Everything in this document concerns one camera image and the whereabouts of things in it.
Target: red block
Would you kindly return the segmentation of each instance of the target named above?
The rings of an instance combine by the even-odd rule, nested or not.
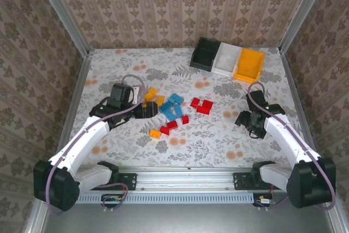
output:
[[[212,108],[212,105],[213,105],[213,102],[208,101],[208,100],[204,100],[203,103],[202,103],[202,106],[203,106],[203,107],[206,107],[206,108],[208,108],[208,109],[211,109],[211,108]]]
[[[167,123],[167,128],[169,130],[174,129],[174,128],[178,128],[177,121],[174,120],[174,121]]]
[[[194,98],[190,106],[192,106],[195,109],[198,106],[199,102],[200,102],[199,98]]]
[[[183,116],[182,117],[182,123],[183,123],[183,125],[184,124],[188,124],[189,123],[189,116]]]
[[[166,134],[167,136],[170,135],[170,130],[166,127],[161,127],[160,128],[160,132],[163,133],[163,134]]]
[[[197,106],[197,108],[196,108],[196,112],[203,113],[206,115],[209,115],[209,111],[210,111],[210,109],[208,109],[207,107],[203,107],[203,106]]]

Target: patterned wallpaper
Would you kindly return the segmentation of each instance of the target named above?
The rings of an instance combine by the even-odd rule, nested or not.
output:
[[[81,56],[48,0],[0,0],[0,232],[20,232],[55,152]]]
[[[92,49],[278,46],[301,0],[63,0]]]
[[[349,215],[349,0],[316,0],[287,51],[312,136]]]

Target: floral tablecloth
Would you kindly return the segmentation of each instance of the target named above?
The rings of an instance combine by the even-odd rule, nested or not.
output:
[[[249,138],[244,127],[234,124],[242,110],[248,110],[248,83],[189,67],[194,49],[103,49],[95,50],[82,92],[72,136],[81,128],[91,108],[110,95],[114,83],[125,74],[136,74],[168,98],[177,93],[184,98],[183,114],[190,123],[172,130],[170,136],[149,137],[150,129],[166,123],[163,114],[146,120],[132,119],[112,130],[97,143],[83,164],[101,160],[119,166],[216,166],[251,167],[254,162],[273,160],[288,166],[278,144],[268,134],[261,140]],[[260,48],[266,54],[260,81],[266,100],[279,103],[294,128],[300,132],[291,92],[278,49]],[[133,78],[131,86],[139,85]],[[214,102],[209,116],[190,107],[193,97]]]

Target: gray floor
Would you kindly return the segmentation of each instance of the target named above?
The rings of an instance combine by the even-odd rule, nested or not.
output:
[[[43,232],[333,232],[328,216],[289,202],[269,211],[252,205],[123,205],[103,212],[99,205],[76,205],[60,217],[48,216]]]

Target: orange bin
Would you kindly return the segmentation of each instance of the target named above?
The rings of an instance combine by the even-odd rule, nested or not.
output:
[[[264,53],[242,49],[234,78],[253,83],[258,80],[264,62]]]

